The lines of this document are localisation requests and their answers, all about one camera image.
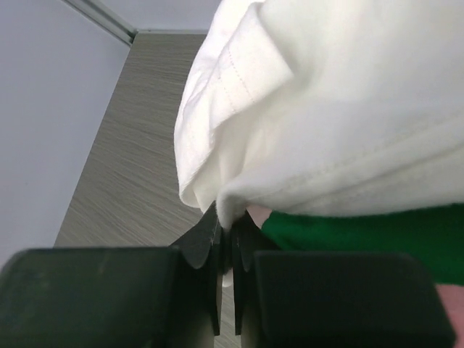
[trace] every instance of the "green cloth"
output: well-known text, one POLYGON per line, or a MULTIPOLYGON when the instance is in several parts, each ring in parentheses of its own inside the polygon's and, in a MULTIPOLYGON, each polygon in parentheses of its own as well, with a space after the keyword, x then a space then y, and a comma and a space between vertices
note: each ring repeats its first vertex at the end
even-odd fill
POLYGON ((407 252, 437 283, 464 285, 464 204, 361 217, 273 212, 262 232, 287 250, 407 252))

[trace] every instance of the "pink cloth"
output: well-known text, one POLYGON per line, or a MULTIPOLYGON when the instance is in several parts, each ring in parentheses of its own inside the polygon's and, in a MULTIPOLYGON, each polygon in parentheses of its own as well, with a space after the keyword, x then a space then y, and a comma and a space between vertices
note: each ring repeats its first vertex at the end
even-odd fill
MULTIPOLYGON (((260 228, 272 212, 268 208, 258 206, 248 207, 247 210, 256 226, 260 228)), ((436 289, 456 330, 455 348, 464 348, 464 286, 439 284, 436 289)))

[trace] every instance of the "white fabric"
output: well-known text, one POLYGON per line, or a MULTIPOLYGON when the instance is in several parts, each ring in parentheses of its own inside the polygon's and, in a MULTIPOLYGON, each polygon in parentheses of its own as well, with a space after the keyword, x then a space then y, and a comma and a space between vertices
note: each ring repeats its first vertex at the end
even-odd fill
POLYGON ((183 202, 367 215, 464 201, 464 1, 223 0, 175 127, 183 202))

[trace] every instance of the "wood grain surface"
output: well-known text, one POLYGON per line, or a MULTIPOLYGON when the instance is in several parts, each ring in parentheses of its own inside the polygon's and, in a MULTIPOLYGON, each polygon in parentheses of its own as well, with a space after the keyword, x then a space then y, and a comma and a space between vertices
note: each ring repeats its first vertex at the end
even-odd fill
MULTIPOLYGON (((201 216, 178 198, 173 130, 204 35, 139 34, 75 190, 57 247, 166 245, 201 216)), ((232 289, 216 347, 240 347, 232 289)))

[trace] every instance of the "white panel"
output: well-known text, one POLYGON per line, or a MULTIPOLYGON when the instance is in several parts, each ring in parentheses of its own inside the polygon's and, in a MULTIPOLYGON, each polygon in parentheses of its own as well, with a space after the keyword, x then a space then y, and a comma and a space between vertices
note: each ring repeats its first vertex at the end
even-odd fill
POLYGON ((54 244, 129 48, 60 0, 0 5, 0 266, 54 244))
POLYGON ((207 30, 220 0, 101 0, 139 30, 207 30))

